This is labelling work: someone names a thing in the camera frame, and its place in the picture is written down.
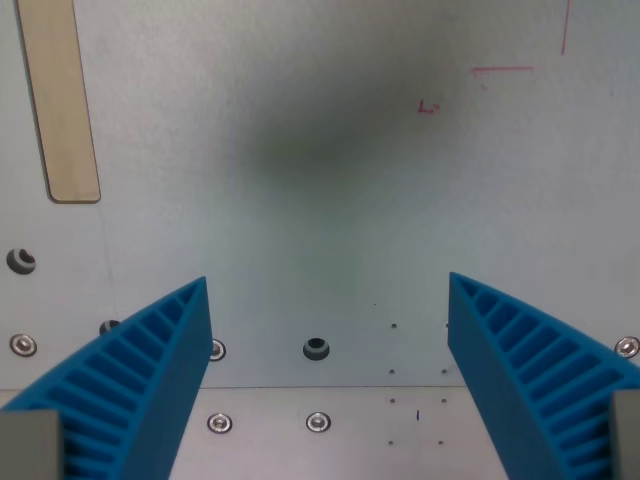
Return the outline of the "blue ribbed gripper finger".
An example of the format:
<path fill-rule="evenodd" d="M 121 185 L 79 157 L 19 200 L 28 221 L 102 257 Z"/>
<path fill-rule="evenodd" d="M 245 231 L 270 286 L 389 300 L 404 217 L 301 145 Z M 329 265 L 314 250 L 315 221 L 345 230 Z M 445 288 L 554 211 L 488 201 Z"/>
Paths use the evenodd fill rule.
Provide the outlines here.
<path fill-rule="evenodd" d="M 612 396 L 639 368 L 572 326 L 458 273 L 448 347 L 510 479 L 611 479 Z"/>
<path fill-rule="evenodd" d="M 60 415 L 66 479 L 166 479 L 212 351 L 200 277 L 77 350 L 4 409 Z"/>

